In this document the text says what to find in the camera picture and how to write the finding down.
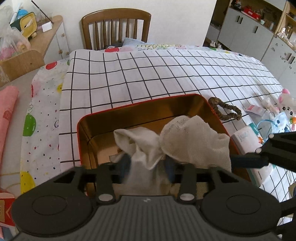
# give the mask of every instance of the pink plush toy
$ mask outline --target pink plush toy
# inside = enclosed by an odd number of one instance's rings
[[[280,112],[285,112],[290,123],[292,124],[292,130],[295,129],[296,124],[296,100],[291,97],[290,92],[287,89],[283,89],[278,98],[278,107]]]

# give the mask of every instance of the plastic bag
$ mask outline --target plastic bag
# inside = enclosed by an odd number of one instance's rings
[[[31,48],[29,41],[21,32],[9,25],[12,8],[5,6],[0,9],[0,61],[19,55]]]

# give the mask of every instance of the circular pad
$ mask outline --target circular pad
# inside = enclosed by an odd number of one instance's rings
[[[204,197],[200,208],[213,226],[240,235],[270,231],[281,216],[281,207],[275,197],[240,182],[218,186]]]
[[[93,207],[90,199],[71,184],[40,185],[21,195],[12,205],[12,218],[20,231],[53,237],[83,225]]]

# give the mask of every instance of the cabinet handle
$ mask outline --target cabinet handle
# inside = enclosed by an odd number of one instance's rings
[[[293,61],[294,61],[294,59],[295,59],[295,57],[293,56],[293,57],[291,58],[291,60],[289,61],[289,64],[292,64]]]
[[[291,53],[288,53],[287,57],[286,57],[286,61],[289,61],[289,59],[291,58],[292,54]]]

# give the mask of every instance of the package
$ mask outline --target package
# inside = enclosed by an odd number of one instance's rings
[[[13,194],[0,188],[0,226],[7,228],[15,226],[10,213],[14,201]]]
[[[232,139],[243,155],[248,152],[255,152],[263,143],[263,139],[254,123],[236,131],[232,135]],[[247,171],[252,183],[260,187],[273,169],[274,166],[270,163],[268,166],[260,169],[247,168]]]
[[[252,10],[251,10],[250,8],[248,8],[248,7],[245,7],[245,8],[244,8],[244,13],[248,14],[249,16],[251,16],[252,18],[257,19],[257,20],[259,20],[259,19],[261,18],[261,15],[260,15],[260,14],[258,14],[258,13],[256,13],[256,12],[252,11]]]
[[[12,8],[5,6],[0,9],[0,61],[19,55],[31,48],[29,41],[21,32],[9,25]]]
[[[252,104],[246,109],[246,111],[252,112],[252,113],[257,114],[259,116],[263,116],[266,109]]]

